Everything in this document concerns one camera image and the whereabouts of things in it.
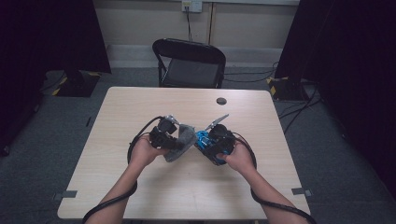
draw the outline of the black folding chair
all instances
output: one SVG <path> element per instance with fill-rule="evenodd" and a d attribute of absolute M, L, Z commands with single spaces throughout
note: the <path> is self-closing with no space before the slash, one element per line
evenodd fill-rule
<path fill-rule="evenodd" d="M 158 59 L 160 87 L 221 88 L 226 59 L 219 49 L 170 38 L 155 41 L 152 49 Z M 163 58 L 171 59 L 168 66 Z"/>

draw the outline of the chair backrest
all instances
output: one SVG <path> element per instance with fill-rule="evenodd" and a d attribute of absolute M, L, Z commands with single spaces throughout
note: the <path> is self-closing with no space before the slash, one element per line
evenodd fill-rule
<path fill-rule="evenodd" d="M 159 62 L 161 56 L 185 61 L 216 63 L 225 66 L 226 59 L 221 50 L 211 45 L 172 38 L 159 39 L 152 45 Z"/>

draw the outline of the white wall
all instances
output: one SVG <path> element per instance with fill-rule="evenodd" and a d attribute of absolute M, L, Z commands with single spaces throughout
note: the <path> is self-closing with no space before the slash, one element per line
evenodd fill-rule
<path fill-rule="evenodd" d="M 192 38 L 217 47 L 282 49 L 297 9 L 296 0 L 218 0 L 203 2 L 203 12 L 190 14 Z M 107 45 L 146 45 L 156 39 L 188 39 L 180 1 L 95 0 Z"/>

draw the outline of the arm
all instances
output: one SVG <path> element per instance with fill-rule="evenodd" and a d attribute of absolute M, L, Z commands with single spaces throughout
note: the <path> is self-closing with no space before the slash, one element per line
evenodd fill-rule
<path fill-rule="evenodd" d="M 294 207 L 294 205 L 272 187 L 260 174 L 253 165 L 248 149 L 240 142 L 235 141 L 235 148 L 231 155 L 219 154 L 220 159 L 225 160 L 231 168 L 242 175 L 249 183 L 256 195 L 262 200 L 280 203 Z M 272 224 L 276 223 L 298 223 L 306 224 L 303 217 L 293 213 L 283 211 L 277 208 L 262 205 L 262 210 L 267 215 L 268 220 Z"/>
<path fill-rule="evenodd" d="M 149 143 L 149 137 L 144 135 L 137 141 L 131 155 L 131 161 L 113 188 L 100 203 L 116 198 L 132 188 L 143 169 L 154 159 L 167 153 L 168 150 L 157 149 Z M 114 203 L 94 213 L 86 223 L 121 223 L 128 199 Z"/>

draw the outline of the gray carpet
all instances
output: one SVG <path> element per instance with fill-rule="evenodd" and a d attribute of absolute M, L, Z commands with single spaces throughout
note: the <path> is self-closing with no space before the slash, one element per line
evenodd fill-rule
<path fill-rule="evenodd" d="M 227 68 L 226 73 L 269 70 Z M 61 75 L 62 72 L 48 73 L 44 87 Z M 227 75 L 226 79 L 247 81 L 265 76 Z M 117 68 L 112 75 L 100 78 L 90 98 L 53 97 L 50 93 L 55 87 L 43 91 L 45 96 L 38 112 L 10 145 L 10 155 L 0 158 L 0 223 L 79 223 L 59 219 L 60 201 L 52 197 L 67 188 L 106 90 L 112 86 L 157 85 L 156 68 Z M 225 80 L 223 89 L 268 91 L 264 81 Z M 307 91 L 312 94 L 313 87 L 307 87 Z M 319 98 L 317 93 L 313 102 Z M 302 106 L 296 102 L 275 102 L 275 105 L 278 114 Z M 292 117 L 281 120 L 284 129 Z M 307 197 L 312 216 L 323 224 L 396 223 L 396 203 L 343 134 L 341 125 L 323 103 L 304 110 L 286 133 L 303 187 L 313 193 Z"/>

